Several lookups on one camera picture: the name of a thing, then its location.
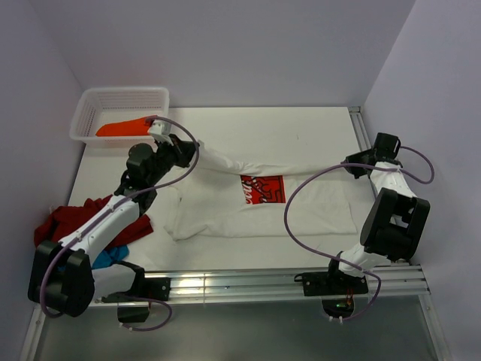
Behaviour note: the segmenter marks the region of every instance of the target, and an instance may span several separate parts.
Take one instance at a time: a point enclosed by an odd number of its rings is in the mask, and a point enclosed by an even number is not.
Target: white wall
[[[480,35],[479,0],[417,0],[365,104],[371,140],[399,135],[436,165],[433,185],[410,182],[432,206],[417,257],[462,360],[481,357]]]
[[[361,105],[414,0],[30,0],[83,88],[174,106]]]
[[[0,48],[0,359],[13,360],[32,315],[33,231],[65,204],[82,149],[68,138],[80,85],[26,0],[0,2]]]

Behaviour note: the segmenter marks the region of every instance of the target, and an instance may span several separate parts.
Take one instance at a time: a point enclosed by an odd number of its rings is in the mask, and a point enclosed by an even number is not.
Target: cable
[[[192,173],[192,171],[194,170],[194,168],[197,166],[197,163],[198,163],[198,160],[199,160],[199,157],[201,155],[201,152],[200,152],[200,149],[199,149],[199,145],[198,145],[198,142],[195,140],[195,137],[194,135],[192,135],[192,133],[186,129],[184,126],[181,126],[179,123],[177,122],[174,122],[173,120],[170,120],[168,118],[164,118],[164,117],[150,117],[149,118],[150,120],[162,120],[166,123],[169,123],[173,126],[176,126],[177,128],[179,128],[180,130],[182,130],[183,132],[186,133],[186,135],[192,140],[192,143],[194,144],[194,147],[195,147],[195,158],[194,158],[194,162],[193,164],[189,167],[189,169],[184,173],[182,174],[181,176],[179,176],[178,178],[174,179],[174,180],[171,180],[167,183],[164,183],[164,184],[160,184],[158,186],[154,186],[154,187],[150,187],[150,188],[146,188],[144,190],[139,190],[137,192],[134,192],[128,196],[126,196],[125,198],[122,198],[120,199],[117,203],[115,203],[113,205],[113,207],[111,209],[107,209],[104,213],[100,214],[98,216],[98,218],[96,218],[92,223],[90,223],[76,238],[74,238],[72,241],[70,241],[69,243],[67,243],[57,254],[55,257],[53,257],[52,259],[52,262],[50,262],[50,264],[48,265],[47,267],[47,270],[45,271],[45,275],[44,275],[44,278],[42,279],[42,282],[41,282],[41,285],[40,285],[40,306],[41,306],[41,309],[42,311],[45,313],[46,316],[50,317],[50,318],[57,318],[57,317],[60,317],[63,315],[62,312],[59,312],[58,314],[54,314],[52,312],[49,311],[49,309],[47,308],[47,305],[46,305],[46,292],[47,292],[47,282],[50,278],[50,275],[52,274],[52,271],[53,269],[56,267],[56,264],[57,262],[59,261],[59,259],[64,255],[65,252],[67,252],[67,250],[69,250],[70,248],[72,248],[76,243],[80,242],[82,240],[82,238],[84,237],[84,235],[88,234],[89,232],[91,232],[99,223],[101,223],[110,213],[114,212],[120,205],[122,205],[123,203],[127,202],[129,199],[135,197],[135,196],[138,196],[139,194],[142,194],[142,193],[145,193],[145,192],[149,192],[151,190],[158,190],[160,188],[164,188],[164,187],[167,187],[167,186],[170,186],[176,182],[179,182],[181,181],[182,179],[184,179],[185,177],[187,177],[190,173]]]
[[[126,299],[131,299],[132,301],[157,303],[159,305],[165,306],[168,310],[167,318],[165,318],[165,320],[163,320],[158,325],[155,325],[155,326],[152,326],[152,327],[140,328],[140,327],[132,327],[132,326],[128,325],[127,323],[121,323],[120,324],[122,327],[125,327],[129,331],[137,331],[137,332],[155,331],[156,329],[160,329],[161,327],[165,326],[167,324],[167,322],[172,317],[172,307],[167,302],[160,301],[158,299],[145,299],[143,297],[126,296],[126,295],[123,295],[123,294],[120,294],[119,296],[122,296]]]
[[[422,154],[420,151],[414,149],[414,148],[411,148],[411,147],[406,147],[404,145],[401,145],[400,146],[401,149],[405,149],[405,150],[408,150],[410,152],[413,152],[413,153],[416,153],[418,156],[420,156],[421,158],[423,158],[426,163],[428,163],[429,165],[429,169],[431,170],[431,178],[429,178],[429,180],[421,180],[419,178],[417,178],[417,176],[415,176],[414,174],[411,174],[409,173],[408,171],[403,171],[403,173],[409,175],[412,179],[414,179],[415,181],[419,182],[420,184],[431,184],[433,183],[433,180],[434,180],[434,166],[433,166],[433,163],[431,163],[431,160],[429,160],[429,158],[427,156],[425,156],[424,154]]]
[[[304,248],[305,250],[308,250],[312,253],[315,253],[315,254],[319,254],[320,256],[324,256],[324,257],[327,257],[329,259],[333,259],[334,261],[338,261],[338,262],[342,262],[342,263],[345,263],[347,265],[350,265],[351,267],[361,271],[362,273],[364,273],[365,275],[368,275],[368,276],[371,276],[373,278],[376,278],[377,280],[377,288],[376,288],[376,292],[374,293],[372,299],[368,302],[368,304],[362,309],[360,310],[360,312],[358,312],[357,314],[354,314],[350,317],[347,317],[347,318],[344,318],[343,320],[345,321],[348,321],[348,320],[352,320],[353,318],[356,318],[358,316],[360,316],[361,314],[363,314],[364,312],[366,312],[370,306],[373,305],[373,303],[376,301],[378,295],[379,295],[379,292],[381,291],[381,278],[374,274],[373,272],[370,272],[368,270],[364,270],[362,269],[362,267],[360,265],[356,265],[350,261],[347,261],[345,259],[342,259],[340,257],[337,257],[337,256],[333,256],[331,254],[328,254],[328,253],[324,253],[324,252],[321,252],[320,250],[315,250],[314,248],[311,248],[309,246],[307,246],[306,244],[302,243],[301,241],[299,241],[299,239],[297,239],[295,237],[295,235],[292,233],[290,227],[289,227],[289,223],[288,223],[288,220],[287,220],[287,215],[289,213],[289,208],[292,204],[292,201],[294,200],[295,196],[306,186],[308,185],[311,181],[313,181],[314,179],[320,177],[321,175],[324,175],[326,173],[329,173],[330,171],[334,171],[335,169],[339,169],[339,168],[365,168],[365,169],[370,169],[370,170],[374,170],[374,171],[400,171],[401,173],[404,173],[405,175],[411,177],[412,179],[414,179],[415,181],[418,181],[420,182],[421,184],[430,184],[432,183],[433,179],[434,179],[434,166],[432,165],[431,161],[428,159],[427,156],[425,156],[424,154],[422,154],[421,152],[419,152],[418,150],[414,150],[413,148],[410,148],[410,147],[401,147],[403,149],[406,149],[406,150],[410,150],[418,155],[420,155],[429,165],[429,168],[431,169],[431,177],[429,178],[429,180],[421,180],[419,178],[417,178],[417,176],[415,176],[414,174],[410,173],[409,171],[405,171],[404,169],[402,168],[379,168],[379,167],[376,167],[376,166],[373,166],[373,165],[368,165],[368,164],[361,164],[361,163],[341,163],[341,164],[337,164],[337,165],[333,165],[332,167],[329,167],[329,168],[326,168],[326,169],[323,169],[317,173],[315,173],[315,175],[309,177],[308,179],[306,179],[299,187],[296,188],[296,190],[291,194],[291,196],[289,197],[289,200],[287,201],[286,203],[286,208],[284,209],[284,226],[286,227],[286,231],[287,233],[289,234],[289,236],[294,240],[295,243],[297,243],[299,246],[301,246],[302,248]]]

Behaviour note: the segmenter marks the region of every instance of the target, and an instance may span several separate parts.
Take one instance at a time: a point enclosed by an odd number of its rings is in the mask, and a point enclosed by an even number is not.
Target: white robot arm
[[[430,205],[416,197],[401,171],[391,171],[402,168],[396,160],[400,147],[398,137],[378,133],[371,149],[348,156],[343,162],[355,178],[370,177],[377,197],[362,227],[360,242],[337,255],[350,264],[333,259],[326,272],[306,272],[296,276],[295,281],[303,284],[305,296],[368,293],[365,271],[399,259],[409,260],[416,252]],[[323,300],[325,311],[333,317],[350,316],[353,303],[339,308],[337,301]]]
[[[40,302],[42,280],[53,258],[61,250],[65,253],[59,258],[44,288],[47,307],[76,317],[86,310],[92,299],[100,296],[118,292],[147,296],[144,293],[151,291],[148,285],[146,287],[148,282],[144,269],[137,265],[118,262],[99,270],[92,270],[91,266],[100,252],[151,206],[157,194],[151,188],[174,165],[189,167],[195,154],[194,143],[166,134],[169,129],[166,122],[154,120],[149,133],[156,140],[156,151],[145,143],[136,144],[129,150],[127,170],[107,205],[58,244],[44,241],[37,247],[28,292],[32,301]],[[76,238],[79,241],[65,250],[64,247]]]

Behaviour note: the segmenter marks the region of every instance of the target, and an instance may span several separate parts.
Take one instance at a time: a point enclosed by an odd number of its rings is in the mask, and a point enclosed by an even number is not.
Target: red cloth
[[[66,235],[70,235],[95,216],[108,203],[110,197],[95,201],[87,199],[83,207],[58,207],[48,217],[47,221],[35,230],[33,238],[35,246],[37,247],[47,239],[52,242],[58,242]],[[105,249],[108,250],[112,247],[132,243],[152,232],[150,218],[144,215],[124,228]]]

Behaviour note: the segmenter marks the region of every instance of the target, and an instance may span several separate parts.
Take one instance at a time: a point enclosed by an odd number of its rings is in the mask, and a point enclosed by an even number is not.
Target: blue cloth
[[[116,261],[121,261],[129,255],[127,246],[119,246],[110,250],[103,250],[92,265],[92,269],[107,268]]]

